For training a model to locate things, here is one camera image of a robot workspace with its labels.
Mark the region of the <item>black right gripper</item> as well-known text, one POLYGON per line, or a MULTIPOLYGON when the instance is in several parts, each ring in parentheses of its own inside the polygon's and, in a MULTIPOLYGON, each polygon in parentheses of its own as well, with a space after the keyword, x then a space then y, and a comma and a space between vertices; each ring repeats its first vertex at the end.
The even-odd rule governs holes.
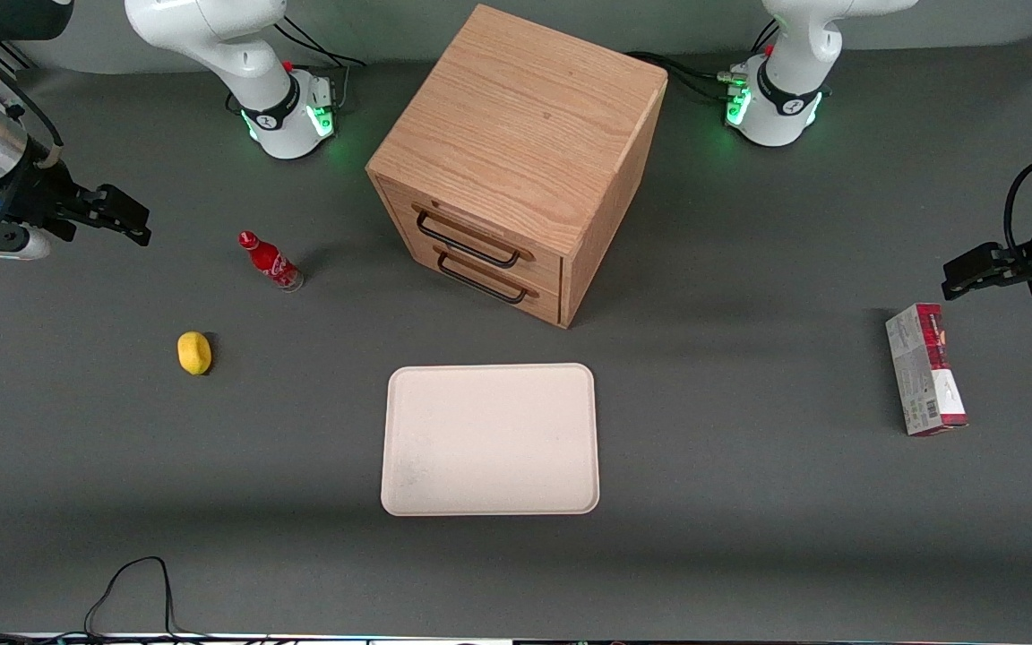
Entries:
POLYGON ((99 212, 83 200, 86 189, 77 185, 65 164, 37 168, 29 162, 5 178, 0 186, 0 220, 26 224, 62 241, 73 241, 79 225, 106 229, 148 246, 149 209, 110 184, 99 186, 99 212))

